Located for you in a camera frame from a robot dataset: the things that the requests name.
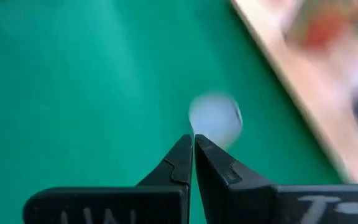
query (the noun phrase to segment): motion-blurred ball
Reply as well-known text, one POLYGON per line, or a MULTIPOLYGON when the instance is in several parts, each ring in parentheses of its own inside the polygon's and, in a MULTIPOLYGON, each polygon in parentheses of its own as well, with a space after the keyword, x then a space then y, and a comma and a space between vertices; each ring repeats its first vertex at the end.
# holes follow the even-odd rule
POLYGON ((242 130, 238 104, 225 94, 213 93, 194 99, 189 119, 194 134, 203 134, 222 149, 227 149, 242 130))

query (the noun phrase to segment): green table surface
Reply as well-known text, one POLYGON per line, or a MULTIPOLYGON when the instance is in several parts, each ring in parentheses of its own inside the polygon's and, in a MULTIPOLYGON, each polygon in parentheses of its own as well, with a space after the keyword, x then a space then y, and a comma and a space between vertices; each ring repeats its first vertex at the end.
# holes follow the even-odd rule
POLYGON ((242 111, 234 157, 279 184, 340 182, 227 1, 0 0, 0 223, 48 187, 136 184, 214 90, 242 111))

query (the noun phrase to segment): red blurred object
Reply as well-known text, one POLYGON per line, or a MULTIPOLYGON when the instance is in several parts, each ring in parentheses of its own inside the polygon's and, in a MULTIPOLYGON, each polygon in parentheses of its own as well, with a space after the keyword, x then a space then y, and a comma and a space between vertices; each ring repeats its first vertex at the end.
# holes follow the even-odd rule
POLYGON ((324 48, 340 36, 348 17, 335 11, 325 11, 310 20, 304 45, 307 48, 324 48))

